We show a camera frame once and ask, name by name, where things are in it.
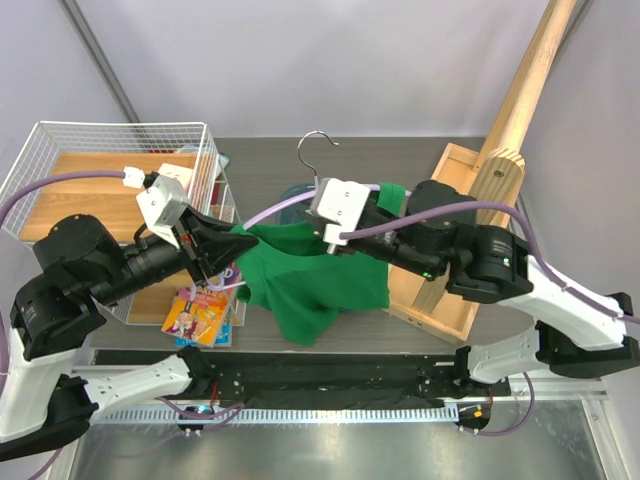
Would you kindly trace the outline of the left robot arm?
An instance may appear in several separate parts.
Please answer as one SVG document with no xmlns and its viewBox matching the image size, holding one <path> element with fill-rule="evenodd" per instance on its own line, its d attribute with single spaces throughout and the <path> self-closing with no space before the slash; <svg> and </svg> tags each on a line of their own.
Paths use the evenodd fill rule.
<svg viewBox="0 0 640 480">
<path fill-rule="evenodd" d="M 213 368 L 195 346 L 128 373 L 87 380 L 72 375 L 87 336 L 102 327 L 101 306 L 181 271 L 198 286 L 258 241 L 230 223 L 187 209 L 171 227 L 177 242 L 135 234 L 120 244 L 92 215 L 59 221 L 33 246 L 41 274 L 16 293 L 10 314 L 9 371 L 1 393 L 4 461 L 62 448 L 98 419 L 146 399 L 210 391 Z"/>
</svg>

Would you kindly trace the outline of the green tank top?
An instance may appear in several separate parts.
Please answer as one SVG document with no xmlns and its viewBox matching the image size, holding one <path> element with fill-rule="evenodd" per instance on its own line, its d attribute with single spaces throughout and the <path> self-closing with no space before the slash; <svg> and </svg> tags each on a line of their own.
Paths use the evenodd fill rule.
<svg viewBox="0 0 640 480">
<path fill-rule="evenodd" d="M 236 260 L 244 284 L 238 299 L 270 311 L 282 336 L 310 346 L 344 310 L 390 306 L 388 264 L 362 253 L 334 256 L 302 221 L 241 225 L 232 231 L 258 244 Z"/>
</svg>

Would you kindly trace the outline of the lilac plastic clothes hanger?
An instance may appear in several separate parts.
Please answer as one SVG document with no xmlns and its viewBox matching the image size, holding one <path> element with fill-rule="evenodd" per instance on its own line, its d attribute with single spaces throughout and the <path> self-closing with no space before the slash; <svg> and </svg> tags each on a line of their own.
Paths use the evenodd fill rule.
<svg viewBox="0 0 640 480">
<path fill-rule="evenodd" d="M 298 159 L 308 168 L 310 168 L 313 171 L 314 174 L 314 183 L 313 186 L 311 186 L 311 184 L 309 184 L 309 187 L 306 188 L 304 191 L 301 191 L 301 193 L 299 193 L 296 196 L 291 196 L 288 197 L 280 202 L 278 202 L 277 204 L 267 208 L 266 210 L 263 210 L 262 212 L 254 215 L 254 217 L 252 217 L 251 219 L 247 220 L 244 224 L 245 228 L 250 228 L 251 226 L 254 226 L 258 223 L 260 223 L 261 221 L 267 219 L 268 217 L 277 214 L 279 212 L 281 212 L 282 210 L 285 210 L 289 207 L 292 207 L 293 205 L 299 204 L 301 202 L 305 202 L 307 200 L 312 200 L 315 195 L 316 195 L 316 187 L 319 186 L 320 183 L 320 178 L 317 172 L 317 169 L 309 164 L 308 162 L 306 162 L 303 157 L 302 157 L 302 153 L 301 153 L 301 147 L 304 143 L 305 140 L 307 140 L 309 137 L 312 136 L 322 136 L 324 138 L 326 138 L 333 146 L 339 146 L 339 142 L 335 141 L 329 134 L 327 134 L 324 131 L 320 131 L 320 130 L 313 130 L 310 131 L 306 134 L 304 134 L 298 141 L 297 147 L 296 147 L 296 154 Z M 380 185 L 379 184 L 368 184 L 366 185 L 371 191 L 379 191 L 380 190 Z M 216 290 L 216 291 L 224 291 L 224 290 L 229 290 L 238 286 L 243 285 L 243 282 L 238 282 L 235 284 L 232 284 L 230 286 L 216 286 L 213 285 L 211 283 L 209 283 L 209 288 L 212 290 Z M 187 292 L 190 294 L 190 299 L 193 300 L 195 298 L 195 294 L 196 294 L 196 288 L 197 286 L 195 284 L 191 284 L 189 286 L 186 286 Z"/>
</svg>

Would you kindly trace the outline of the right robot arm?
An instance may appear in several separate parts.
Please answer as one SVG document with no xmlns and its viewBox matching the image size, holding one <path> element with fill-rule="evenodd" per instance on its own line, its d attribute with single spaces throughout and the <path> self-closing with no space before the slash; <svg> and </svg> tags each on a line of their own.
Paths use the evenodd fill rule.
<svg viewBox="0 0 640 480">
<path fill-rule="evenodd" d="M 330 253 L 364 253 L 428 282 L 443 278 L 450 295 L 511 307 L 535 321 L 506 340 L 457 349 L 451 380 L 460 393 L 535 370 L 593 379 L 638 366 L 639 343 L 625 325 L 633 317 L 628 295 L 602 296 L 556 272 L 541 259 L 530 226 L 520 238 L 476 218 L 481 209 L 516 216 L 513 208 L 425 180 L 398 217 L 372 193 L 357 182 L 325 179 L 300 214 Z"/>
</svg>

